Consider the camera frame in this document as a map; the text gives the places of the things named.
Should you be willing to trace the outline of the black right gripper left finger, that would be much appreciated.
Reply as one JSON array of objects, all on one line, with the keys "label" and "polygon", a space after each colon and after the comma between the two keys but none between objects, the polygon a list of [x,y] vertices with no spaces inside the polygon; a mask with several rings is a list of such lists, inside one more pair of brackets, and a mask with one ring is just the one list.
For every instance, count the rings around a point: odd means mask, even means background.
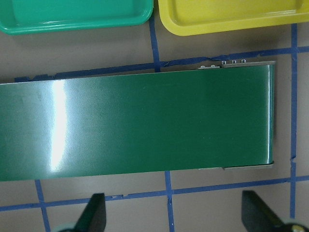
[{"label": "black right gripper left finger", "polygon": [[106,228],[104,193],[93,194],[74,226],[76,232],[103,232]]}]

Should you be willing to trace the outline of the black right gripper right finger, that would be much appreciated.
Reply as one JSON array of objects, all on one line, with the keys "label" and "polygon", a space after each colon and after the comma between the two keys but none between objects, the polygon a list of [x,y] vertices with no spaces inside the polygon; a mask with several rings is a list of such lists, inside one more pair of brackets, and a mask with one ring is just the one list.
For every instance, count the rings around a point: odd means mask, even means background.
[{"label": "black right gripper right finger", "polygon": [[285,224],[253,190],[244,190],[241,198],[241,221],[248,232],[289,232]]}]

